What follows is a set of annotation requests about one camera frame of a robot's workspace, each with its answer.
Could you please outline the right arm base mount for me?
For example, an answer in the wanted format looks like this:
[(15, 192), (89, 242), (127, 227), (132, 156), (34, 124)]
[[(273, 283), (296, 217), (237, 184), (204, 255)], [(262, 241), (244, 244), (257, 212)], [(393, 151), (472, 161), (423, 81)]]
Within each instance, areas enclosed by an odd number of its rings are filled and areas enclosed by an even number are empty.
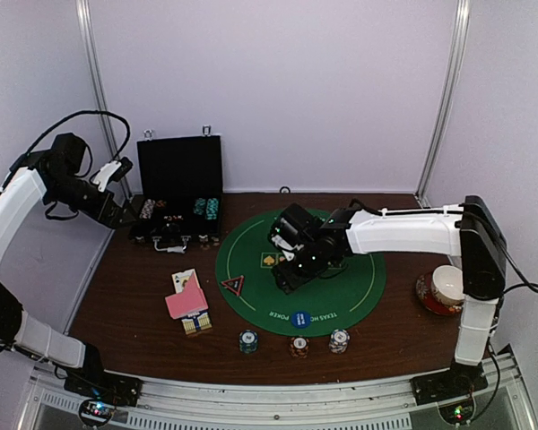
[(488, 387), (482, 370), (449, 368), (411, 379), (412, 393), (418, 406), (468, 396)]

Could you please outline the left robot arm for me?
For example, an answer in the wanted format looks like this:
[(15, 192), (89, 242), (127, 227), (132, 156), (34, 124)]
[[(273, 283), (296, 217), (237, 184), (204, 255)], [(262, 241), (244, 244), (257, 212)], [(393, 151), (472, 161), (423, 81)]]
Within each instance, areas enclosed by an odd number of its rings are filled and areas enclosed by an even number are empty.
[[(53, 209), (62, 203), (71, 214), (49, 214), (49, 221), (67, 225), (85, 216), (88, 229), (96, 233), (108, 233), (126, 224), (125, 208), (114, 202), (114, 194), (104, 187), (124, 169), (117, 161), (109, 162), (102, 168), (100, 180), (91, 184), (76, 175), (82, 157), (80, 150), (61, 147), (24, 154), (12, 166), (0, 188), (0, 268), (19, 229), (37, 206)], [(98, 348), (55, 329), (28, 310), (0, 281), (0, 354), (9, 350), (65, 369), (93, 398), (110, 391), (111, 380)]]

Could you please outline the blue small blind button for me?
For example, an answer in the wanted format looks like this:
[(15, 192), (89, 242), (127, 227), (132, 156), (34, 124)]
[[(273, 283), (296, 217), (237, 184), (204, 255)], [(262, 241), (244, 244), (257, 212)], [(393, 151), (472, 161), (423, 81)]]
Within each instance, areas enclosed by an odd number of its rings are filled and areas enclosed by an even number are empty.
[(311, 324), (311, 315), (306, 311), (296, 311), (291, 315), (291, 324), (296, 329), (306, 329)]

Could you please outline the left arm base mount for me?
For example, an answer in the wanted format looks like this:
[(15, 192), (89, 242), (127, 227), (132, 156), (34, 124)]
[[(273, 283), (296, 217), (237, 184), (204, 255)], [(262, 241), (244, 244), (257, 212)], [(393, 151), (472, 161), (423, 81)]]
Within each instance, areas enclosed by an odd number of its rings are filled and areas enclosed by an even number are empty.
[(138, 378), (106, 371), (93, 376), (82, 370), (65, 368), (65, 373), (66, 391), (118, 407), (135, 407), (143, 385)]

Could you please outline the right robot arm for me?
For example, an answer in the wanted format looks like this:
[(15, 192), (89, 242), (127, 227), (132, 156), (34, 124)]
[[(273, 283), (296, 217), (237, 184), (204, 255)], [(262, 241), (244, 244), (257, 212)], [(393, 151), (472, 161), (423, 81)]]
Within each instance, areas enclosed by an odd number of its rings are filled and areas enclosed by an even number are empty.
[(427, 210), (373, 210), (357, 199), (325, 220), (297, 203), (279, 214), (269, 242), (285, 259), (272, 274), (291, 293), (332, 263), (356, 254), (421, 253), (458, 257), (465, 302), (456, 350), (442, 388), (457, 396), (480, 375), (492, 323), (506, 285), (506, 240), (483, 199), (468, 195), (458, 205)]

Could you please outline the blue pink chip stack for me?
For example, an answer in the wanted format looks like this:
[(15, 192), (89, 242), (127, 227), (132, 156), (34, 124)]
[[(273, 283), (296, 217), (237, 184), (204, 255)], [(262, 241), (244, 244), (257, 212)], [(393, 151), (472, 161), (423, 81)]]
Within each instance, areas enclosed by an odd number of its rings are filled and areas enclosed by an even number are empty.
[(344, 353), (350, 343), (350, 334), (346, 330), (343, 329), (335, 329), (332, 331), (328, 347), (329, 350), (334, 354), (342, 354)]

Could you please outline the red black chip stack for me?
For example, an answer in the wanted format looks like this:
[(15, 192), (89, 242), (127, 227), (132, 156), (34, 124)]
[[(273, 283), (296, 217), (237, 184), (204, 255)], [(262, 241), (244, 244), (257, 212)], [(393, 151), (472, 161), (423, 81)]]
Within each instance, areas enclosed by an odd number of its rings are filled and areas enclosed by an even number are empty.
[(309, 340), (306, 337), (291, 337), (289, 351), (292, 357), (306, 358), (309, 352)]

